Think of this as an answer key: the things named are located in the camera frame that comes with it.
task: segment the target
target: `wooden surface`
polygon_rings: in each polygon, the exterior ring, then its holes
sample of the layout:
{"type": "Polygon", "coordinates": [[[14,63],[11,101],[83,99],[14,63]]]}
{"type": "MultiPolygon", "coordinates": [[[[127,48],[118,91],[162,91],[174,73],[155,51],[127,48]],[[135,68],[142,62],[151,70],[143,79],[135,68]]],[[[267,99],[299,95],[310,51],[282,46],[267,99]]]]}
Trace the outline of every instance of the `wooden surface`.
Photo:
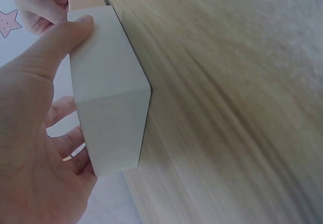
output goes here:
{"type": "Polygon", "coordinates": [[[323,223],[322,0],[109,1],[153,88],[143,223],[323,223]]]}

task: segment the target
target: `white box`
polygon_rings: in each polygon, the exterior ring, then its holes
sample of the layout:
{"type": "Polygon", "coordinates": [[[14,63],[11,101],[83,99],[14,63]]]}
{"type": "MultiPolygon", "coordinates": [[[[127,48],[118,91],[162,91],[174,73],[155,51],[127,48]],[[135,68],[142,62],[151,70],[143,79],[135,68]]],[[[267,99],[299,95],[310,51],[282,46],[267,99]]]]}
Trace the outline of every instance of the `white box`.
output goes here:
{"type": "Polygon", "coordinates": [[[97,176],[138,166],[151,88],[112,6],[91,15],[93,34],[70,53],[75,102],[97,176]]]}

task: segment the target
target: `star decoration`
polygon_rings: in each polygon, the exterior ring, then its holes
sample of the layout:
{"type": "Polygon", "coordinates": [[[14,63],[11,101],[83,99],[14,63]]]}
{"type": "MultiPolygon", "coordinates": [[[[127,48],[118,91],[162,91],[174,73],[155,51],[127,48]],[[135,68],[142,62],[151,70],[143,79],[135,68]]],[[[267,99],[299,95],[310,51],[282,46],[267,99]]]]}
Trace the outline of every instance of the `star decoration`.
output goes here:
{"type": "Polygon", "coordinates": [[[16,21],[18,10],[5,14],[0,11],[0,33],[6,38],[12,30],[20,29],[22,26],[16,21]]]}

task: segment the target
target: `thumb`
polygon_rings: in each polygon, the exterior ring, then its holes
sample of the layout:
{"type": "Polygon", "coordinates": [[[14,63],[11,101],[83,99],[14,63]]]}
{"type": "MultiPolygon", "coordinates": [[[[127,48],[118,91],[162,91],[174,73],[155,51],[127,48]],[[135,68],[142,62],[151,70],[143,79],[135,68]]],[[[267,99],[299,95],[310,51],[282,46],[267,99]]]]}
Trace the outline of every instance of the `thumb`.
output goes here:
{"type": "Polygon", "coordinates": [[[93,26],[91,16],[54,25],[16,58],[14,64],[20,71],[53,80],[63,58],[91,34],[93,26]]]}
{"type": "Polygon", "coordinates": [[[67,20],[67,10],[61,8],[54,0],[41,0],[33,3],[33,13],[44,17],[53,24],[67,20]]]}

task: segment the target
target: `finger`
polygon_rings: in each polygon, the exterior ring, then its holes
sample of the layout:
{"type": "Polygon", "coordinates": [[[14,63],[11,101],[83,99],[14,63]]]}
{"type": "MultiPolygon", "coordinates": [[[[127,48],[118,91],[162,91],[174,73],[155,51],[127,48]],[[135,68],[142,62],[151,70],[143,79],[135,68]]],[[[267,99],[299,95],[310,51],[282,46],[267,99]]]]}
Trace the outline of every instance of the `finger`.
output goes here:
{"type": "Polygon", "coordinates": [[[87,164],[83,172],[79,175],[79,178],[83,183],[83,186],[86,189],[88,196],[90,196],[97,181],[97,176],[95,176],[94,174],[91,162],[87,164]]]}
{"type": "Polygon", "coordinates": [[[91,16],[54,25],[11,64],[19,71],[53,80],[62,59],[91,34],[93,26],[91,16]]]}
{"type": "Polygon", "coordinates": [[[54,101],[45,119],[46,127],[48,128],[55,125],[61,119],[70,115],[74,111],[76,111],[74,97],[64,96],[54,101]]]}
{"type": "Polygon", "coordinates": [[[83,172],[84,168],[90,162],[89,154],[86,147],[82,149],[76,156],[66,161],[67,168],[75,174],[83,172]]]}
{"type": "Polygon", "coordinates": [[[52,137],[51,140],[63,159],[70,156],[85,142],[81,126],[74,128],[64,136],[52,137]]]}
{"type": "Polygon", "coordinates": [[[55,0],[37,0],[32,4],[31,12],[57,24],[67,20],[67,11],[60,7],[55,0]]]}

